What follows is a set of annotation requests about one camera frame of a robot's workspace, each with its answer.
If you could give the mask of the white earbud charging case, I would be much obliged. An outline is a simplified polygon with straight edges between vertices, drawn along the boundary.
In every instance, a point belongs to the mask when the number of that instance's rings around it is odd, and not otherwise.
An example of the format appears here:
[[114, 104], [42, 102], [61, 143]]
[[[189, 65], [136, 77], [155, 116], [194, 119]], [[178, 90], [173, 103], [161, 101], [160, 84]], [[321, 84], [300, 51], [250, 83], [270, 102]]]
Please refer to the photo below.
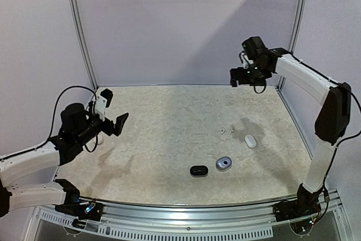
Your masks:
[[244, 141], [246, 143], [246, 145], [249, 147], [249, 148], [255, 148], [257, 146], [257, 141], [255, 140], [255, 138], [250, 135], [250, 134], [247, 134], [245, 137], [244, 137]]

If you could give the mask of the purple earbud charging case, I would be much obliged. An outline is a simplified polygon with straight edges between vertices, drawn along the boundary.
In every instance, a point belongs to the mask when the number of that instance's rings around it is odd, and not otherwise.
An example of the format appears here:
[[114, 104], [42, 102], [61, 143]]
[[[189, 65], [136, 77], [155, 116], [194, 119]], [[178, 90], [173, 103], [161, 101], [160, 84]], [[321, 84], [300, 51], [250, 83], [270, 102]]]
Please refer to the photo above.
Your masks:
[[216, 168], [219, 171], [225, 171], [232, 167], [232, 160], [228, 156], [219, 158], [215, 163]]

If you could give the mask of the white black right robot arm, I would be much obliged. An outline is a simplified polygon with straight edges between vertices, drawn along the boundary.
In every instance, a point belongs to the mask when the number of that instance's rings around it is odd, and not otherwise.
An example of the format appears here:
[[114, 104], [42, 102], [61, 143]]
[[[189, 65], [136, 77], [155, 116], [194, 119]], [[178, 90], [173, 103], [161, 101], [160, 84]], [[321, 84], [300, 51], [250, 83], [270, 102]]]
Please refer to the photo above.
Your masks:
[[311, 220], [314, 224], [323, 215], [319, 197], [329, 200], [326, 180], [339, 145], [351, 139], [345, 135], [351, 119], [351, 86], [322, 74], [287, 49], [269, 49], [259, 36], [246, 39], [241, 47], [241, 67], [230, 69], [231, 86], [265, 87], [267, 79], [279, 75], [308, 94], [318, 107], [306, 119], [313, 128], [313, 149], [310, 167], [296, 198], [273, 206], [278, 222], [314, 214], [316, 217]]

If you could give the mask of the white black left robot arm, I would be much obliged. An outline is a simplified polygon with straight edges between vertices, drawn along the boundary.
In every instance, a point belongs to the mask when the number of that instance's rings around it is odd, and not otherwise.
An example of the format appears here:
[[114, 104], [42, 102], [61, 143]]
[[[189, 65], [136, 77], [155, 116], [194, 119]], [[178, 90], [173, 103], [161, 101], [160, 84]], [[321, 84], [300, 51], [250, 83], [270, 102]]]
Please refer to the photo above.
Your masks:
[[129, 115], [124, 113], [111, 121], [85, 110], [81, 103], [73, 103], [61, 112], [60, 117], [58, 135], [30, 151], [20, 151], [1, 159], [1, 216], [17, 209], [54, 205], [57, 211], [79, 219], [100, 219], [100, 206], [82, 201], [80, 191], [66, 179], [26, 186], [15, 184], [42, 169], [70, 163], [101, 132], [118, 137]]

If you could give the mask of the black earbud charging case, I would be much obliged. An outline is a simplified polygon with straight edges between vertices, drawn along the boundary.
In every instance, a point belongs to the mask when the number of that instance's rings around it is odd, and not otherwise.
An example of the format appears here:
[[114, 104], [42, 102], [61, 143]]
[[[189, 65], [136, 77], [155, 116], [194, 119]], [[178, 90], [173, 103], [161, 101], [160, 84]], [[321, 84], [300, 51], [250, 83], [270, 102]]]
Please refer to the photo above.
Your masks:
[[190, 167], [190, 175], [195, 178], [206, 177], [209, 169], [205, 165], [194, 165]]

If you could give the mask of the pink earbud charging case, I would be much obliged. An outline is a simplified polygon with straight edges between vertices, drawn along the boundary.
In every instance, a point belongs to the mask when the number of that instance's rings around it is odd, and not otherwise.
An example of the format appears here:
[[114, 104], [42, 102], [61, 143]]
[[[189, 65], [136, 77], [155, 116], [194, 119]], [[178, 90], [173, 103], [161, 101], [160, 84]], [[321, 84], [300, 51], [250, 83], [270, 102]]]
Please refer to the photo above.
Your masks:
[[104, 137], [102, 135], [97, 135], [96, 137], [94, 137], [93, 139], [93, 143], [94, 144], [97, 144], [97, 145], [100, 145], [104, 142]]

